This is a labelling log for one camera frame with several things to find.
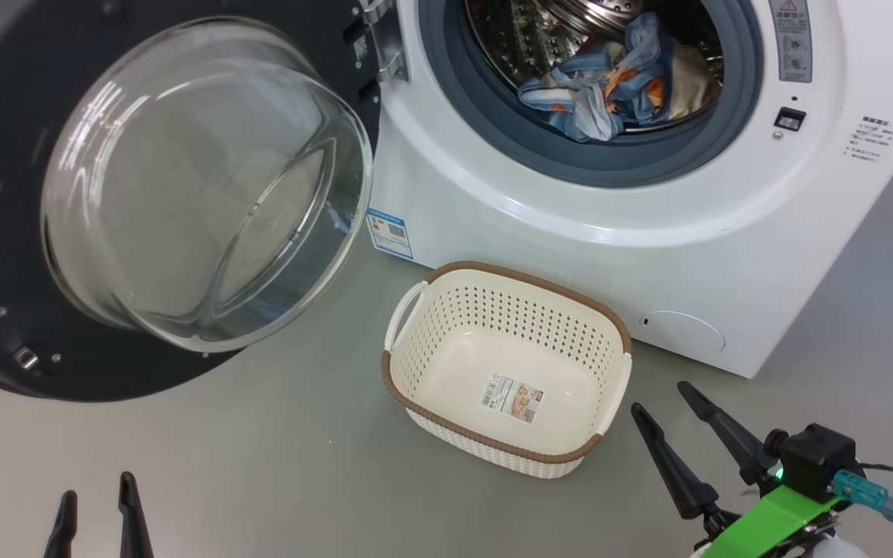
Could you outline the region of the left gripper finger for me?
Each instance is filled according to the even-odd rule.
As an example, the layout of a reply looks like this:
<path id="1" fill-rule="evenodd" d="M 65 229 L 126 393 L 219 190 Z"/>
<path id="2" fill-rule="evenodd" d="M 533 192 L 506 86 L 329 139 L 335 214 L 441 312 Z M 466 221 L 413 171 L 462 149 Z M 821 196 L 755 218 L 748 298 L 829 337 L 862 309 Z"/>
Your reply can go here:
<path id="1" fill-rule="evenodd" d="M 61 495 L 43 558 L 71 558 L 72 541 L 78 532 L 78 496 L 74 490 Z"/>
<path id="2" fill-rule="evenodd" d="M 134 474 L 119 477 L 118 508 L 122 515 L 120 557 L 153 558 L 153 547 Z"/>

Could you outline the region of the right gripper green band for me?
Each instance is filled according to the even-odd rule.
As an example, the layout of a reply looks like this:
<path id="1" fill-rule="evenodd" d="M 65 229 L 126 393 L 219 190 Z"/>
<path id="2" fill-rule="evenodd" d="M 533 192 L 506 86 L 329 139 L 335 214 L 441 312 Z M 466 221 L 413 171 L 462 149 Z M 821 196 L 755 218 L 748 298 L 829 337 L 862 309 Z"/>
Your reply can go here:
<path id="1" fill-rule="evenodd" d="M 678 390 L 698 420 L 708 424 L 722 441 L 745 484 L 776 485 L 775 491 L 761 497 L 744 515 L 720 511 L 715 488 L 698 479 L 667 444 L 663 429 L 652 415 L 642 404 L 633 403 L 632 419 L 674 508 L 684 520 L 710 515 L 705 520 L 706 538 L 695 544 L 691 557 L 787 557 L 793 551 L 803 551 L 808 543 L 836 526 L 836 506 L 842 505 L 843 499 L 832 497 L 819 504 L 785 487 L 784 466 L 777 465 L 778 460 L 766 453 L 764 444 L 751 431 L 690 382 L 678 382 Z"/>

